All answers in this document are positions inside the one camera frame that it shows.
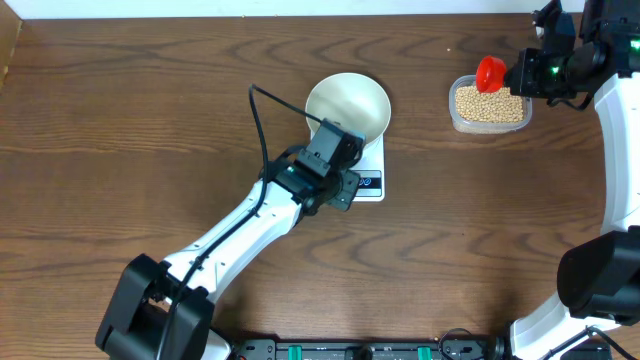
plastic container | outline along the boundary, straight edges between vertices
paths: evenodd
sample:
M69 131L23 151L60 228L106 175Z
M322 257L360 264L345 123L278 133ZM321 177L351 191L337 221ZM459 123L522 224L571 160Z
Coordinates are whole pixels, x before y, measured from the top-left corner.
M480 121L469 121L456 110L456 89L461 86L475 86L476 76L466 75L456 80L449 90L449 112L453 120L453 127L463 133L469 134L504 134L510 131L520 130L527 126L533 114L533 103L531 98L524 98L522 110L524 110L524 120L517 123L490 123Z

wood grain surface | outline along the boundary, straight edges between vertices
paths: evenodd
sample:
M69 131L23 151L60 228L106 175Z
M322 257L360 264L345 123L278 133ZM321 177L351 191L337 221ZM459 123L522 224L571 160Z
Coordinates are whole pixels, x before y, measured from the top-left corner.
M0 358L104 359L93 338L124 266L181 249L261 167L255 82L302 106L328 75L392 99L387 198L324 208L234 281L214 325L286 338L496 333L599 234L595 112L536 102L507 135L456 132L448 91L535 45L528 15L30 21L0 96ZM304 120L258 104L271 155ZM612 333L640 353L638 329Z

